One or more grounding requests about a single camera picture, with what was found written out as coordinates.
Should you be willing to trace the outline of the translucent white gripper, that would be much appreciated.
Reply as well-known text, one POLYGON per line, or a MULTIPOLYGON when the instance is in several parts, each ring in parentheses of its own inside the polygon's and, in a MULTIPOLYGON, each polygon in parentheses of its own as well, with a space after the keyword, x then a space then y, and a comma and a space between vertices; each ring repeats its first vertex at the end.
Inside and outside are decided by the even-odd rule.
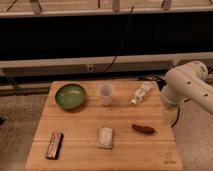
POLYGON ((164 108, 162 112, 162 123, 172 125, 177 117, 178 108, 164 108))

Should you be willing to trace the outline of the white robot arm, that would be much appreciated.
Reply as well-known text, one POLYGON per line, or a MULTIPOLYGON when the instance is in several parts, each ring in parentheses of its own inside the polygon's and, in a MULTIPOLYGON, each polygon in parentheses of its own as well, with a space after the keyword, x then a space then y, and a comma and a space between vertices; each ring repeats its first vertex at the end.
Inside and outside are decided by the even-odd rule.
POLYGON ((170 69, 165 75, 166 85, 160 92, 165 121, 172 127, 180 117, 180 104, 188 98, 213 115, 213 86, 205 82, 207 66, 191 61, 170 69))

